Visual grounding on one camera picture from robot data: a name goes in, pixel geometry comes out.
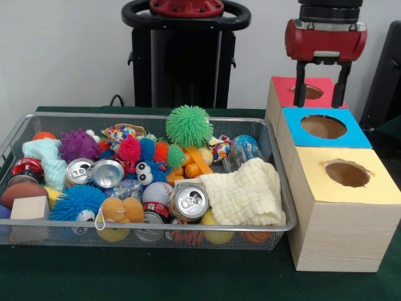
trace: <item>green tablecloth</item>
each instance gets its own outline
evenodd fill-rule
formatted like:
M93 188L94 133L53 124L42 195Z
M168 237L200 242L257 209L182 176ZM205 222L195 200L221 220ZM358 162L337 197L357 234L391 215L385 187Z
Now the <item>green tablecloth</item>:
M167 109L40 107L167 114ZM211 110L264 117L263 110ZM287 237L265 251L0 246L2 300L400 300L401 232L378 273L296 272Z

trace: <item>wire mesh basket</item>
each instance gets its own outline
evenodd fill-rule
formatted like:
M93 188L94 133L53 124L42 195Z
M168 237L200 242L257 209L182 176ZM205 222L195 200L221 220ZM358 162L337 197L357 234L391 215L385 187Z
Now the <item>wire mesh basket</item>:
M11 168L23 157L22 144L38 132L60 132L91 129L95 132L114 124L144 127L156 137L166 137L166 116L33 113L22 117L0 147L0 193L6 187ZM100 238L94 223L0 219L1 245L46 246L119 246L154 248L205 248L227 250L272 250L285 231L294 228L296 213L284 173L283 163L273 129L261 119L210 118L215 135L250 135L256 139L263 157L273 164L281 180L282 207L287 220L284 226L206 226L201 224L135 224L106 223L104 235L126 236L111 243ZM213 164L214 172L224 172L222 163Z

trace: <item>red box top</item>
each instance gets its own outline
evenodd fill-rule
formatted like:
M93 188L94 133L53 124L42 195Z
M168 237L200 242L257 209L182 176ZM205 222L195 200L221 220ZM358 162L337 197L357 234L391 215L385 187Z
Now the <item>red box top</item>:
M272 77L274 89L282 107L295 107L295 77ZM305 78L306 87L306 108L331 108L334 83L331 78ZM347 108L344 102L341 108Z

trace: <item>yellow cloth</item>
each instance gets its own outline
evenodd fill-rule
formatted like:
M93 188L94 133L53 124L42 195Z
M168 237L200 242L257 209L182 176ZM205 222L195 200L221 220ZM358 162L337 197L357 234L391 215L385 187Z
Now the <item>yellow cloth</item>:
M270 163L254 158L229 174L204 174L203 182L213 215L219 224L282 226L278 173Z

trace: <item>yellow box top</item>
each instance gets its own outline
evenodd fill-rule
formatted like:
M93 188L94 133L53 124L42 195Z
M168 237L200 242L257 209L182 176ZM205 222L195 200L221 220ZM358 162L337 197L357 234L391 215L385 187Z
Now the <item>yellow box top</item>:
M296 147L315 200L401 204L401 192L371 149Z

